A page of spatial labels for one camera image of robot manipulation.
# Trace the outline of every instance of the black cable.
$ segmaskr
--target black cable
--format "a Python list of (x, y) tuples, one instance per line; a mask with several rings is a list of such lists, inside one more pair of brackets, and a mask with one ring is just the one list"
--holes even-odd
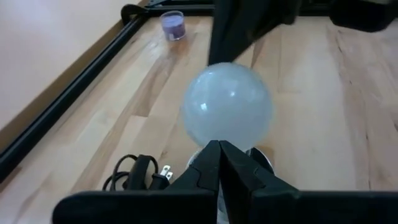
[(102, 190), (106, 190), (106, 189), (108, 188), (108, 184), (109, 184), (109, 183), (111, 183), (110, 191), (116, 190), (116, 181), (118, 181), (118, 180), (119, 180), (120, 178), (122, 178), (122, 177), (125, 177), (125, 176), (128, 176), (128, 175), (129, 175), (129, 172), (126, 172), (126, 171), (118, 172), (119, 166), (122, 164), (123, 160), (125, 160), (125, 159), (127, 159), (127, 158), (131, 158), (131, 159), (133, 159), (134, 161), (137, 160), (137, 156), (135, 156), (135, 155), (128, 154), (128, 155), (123, 156), (123, 157), (118, 161), (118, 163), (116, 163), (116, 166), (115, 166), (114, 169), (113, 169), (112, 175), (111, 175), (110, 177), (108, 177), (108, 178), (105, 180), (105, 183), (104, 183), (104, 185), (102, 186)]
[[(154, 166), (155, 166), (155, 174), (158, 174), (159, 173), (159, 166), (158, 166), (158, 164), (157, 164), (157, 161), (155, 160), (155, 158), (153, 158), (152, 156), (149, 156), (150, 157), (150, 160), (154, 163)], [(118, 170), (119, 170), (119, 166), (121, 165), (121, 163), (125, 160), (125, 159), (127, 159), (127, 158), (131, 158), (131, 159), (133, 159), (134, 161), (136, 161), (137, 160), (137, 156), (135, 156), (135, 155), (132, 155), (132, 154), (128, 154), (128, 155), (125, 155), (125, 156), (123, 156), (122, 158), (120, 158), (120, 160), (118, 160), (118, 162), (116, 163), (116, 165), (115, 165), (115, 167), (114, 167), (114, 169), (113, 169), (113, 173), (112, 173), (112, 175), (110, 176), (110, 177), (108, 177), (106, 180), (105, 180), (105, 183), (104, 183), (104, 185), (103, 185), (103, 187), (102, 187), (102, 190), (106, 190), (107, 188), (108, 188), (108, 185), (109, 185), (109, 183), (111, 183), (111, 186), (110, 186), (110, 191), (115, 191), (116, 190), (116, 182), (120, 179), (120, 178), (122, 178), (122, 177), (125, 177), (125, 176), (128, 176), (128, 177), (130, 177), (131, 175), (132, 175), (132, 172), (127, 172), (127, 171), (121, 171), (121, 172), (119, 172)]]

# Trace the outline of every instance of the black metal frame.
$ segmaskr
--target black metal frame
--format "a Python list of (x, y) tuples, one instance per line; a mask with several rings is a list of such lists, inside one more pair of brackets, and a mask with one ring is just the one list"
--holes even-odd
[[(327, 4), (312, 3), (313, 0), (307, 1), (302, 4), (301, 16), (328, 15)], [(186, 16), (212, 16), (214, 8), (211, 0), (151, 0), (146, 7), (124, 6), (121, 10), (124, 28), (120, 33), (76, 76), (50, 106), (2, 151), (0, 154), (0, 183), (42, 139), (61, 115), (149, 18), (159, 17), (164, 12), (172, 10), (182, 11)]]

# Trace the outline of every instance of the candle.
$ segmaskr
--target candle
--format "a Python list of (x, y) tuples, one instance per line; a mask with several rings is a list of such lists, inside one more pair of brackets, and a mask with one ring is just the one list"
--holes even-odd
[(185, 36), (185, 25), (182, 12), (166, 12), (161, 15), (160, 20), (167, 40), (179, 40)]

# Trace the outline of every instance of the light bulb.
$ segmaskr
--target light bulb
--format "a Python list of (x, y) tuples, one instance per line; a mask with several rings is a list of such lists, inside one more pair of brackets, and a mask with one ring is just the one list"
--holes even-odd
[(199, 146), (227, 140), (246, 151), (266, 134), (272, 102), (256, 72), (235, 63), (218, 63), (191, 82), (181, 112), (185, 130)]

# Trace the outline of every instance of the wooden surface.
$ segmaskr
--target wooden surface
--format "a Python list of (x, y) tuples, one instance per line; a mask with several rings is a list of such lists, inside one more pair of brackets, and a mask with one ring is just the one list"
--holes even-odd
[(121, 8), (137, 2), (0, 1), (0, 152), (119, 32)]
[[(209, 17), (189, 17), (186, 38), (168, 43), (150, 20), (3, 185), (0, 222), (48, 223), (61, 198), (100, 189), (125, 154), (150, 154), (178, 177), (198, 149), (179, 106), (206, 65), (210, 27)], [(259, 149), (281, 179), (299, 189), (398, 189), (397, 37), (396, 23), (365, 34), (301, 17), (239, 58), (272, 93)]]

